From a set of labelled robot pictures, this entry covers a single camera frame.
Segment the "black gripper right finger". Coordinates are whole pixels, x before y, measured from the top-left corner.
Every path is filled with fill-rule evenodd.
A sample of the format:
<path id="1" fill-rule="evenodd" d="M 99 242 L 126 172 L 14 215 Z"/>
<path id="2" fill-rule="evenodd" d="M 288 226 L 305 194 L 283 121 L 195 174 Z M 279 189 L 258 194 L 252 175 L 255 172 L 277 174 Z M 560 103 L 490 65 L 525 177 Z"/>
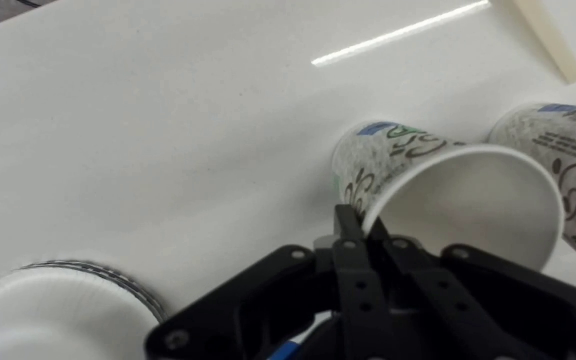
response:
<path id="1" fill-rule="evenodd" d="M 466 243 L 432 256 L 383 221 L 369 242 L 439 319 L 452 360 L 576 360 L 576 285 Z"/>

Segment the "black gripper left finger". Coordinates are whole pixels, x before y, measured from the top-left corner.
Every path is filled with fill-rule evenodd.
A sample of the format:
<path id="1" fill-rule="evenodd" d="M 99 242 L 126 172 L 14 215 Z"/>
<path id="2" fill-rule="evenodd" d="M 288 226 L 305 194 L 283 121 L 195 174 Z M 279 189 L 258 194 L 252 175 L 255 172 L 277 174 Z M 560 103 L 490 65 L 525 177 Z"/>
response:
<path id="1" fill-rule="evenodd" d="M 156 326 L 147 360 L 270 360 L 318 324 L 290 360 L 386 360 L 389 304 L 353 205 L 335 208 L 327 248 L 283 245 Z"/>

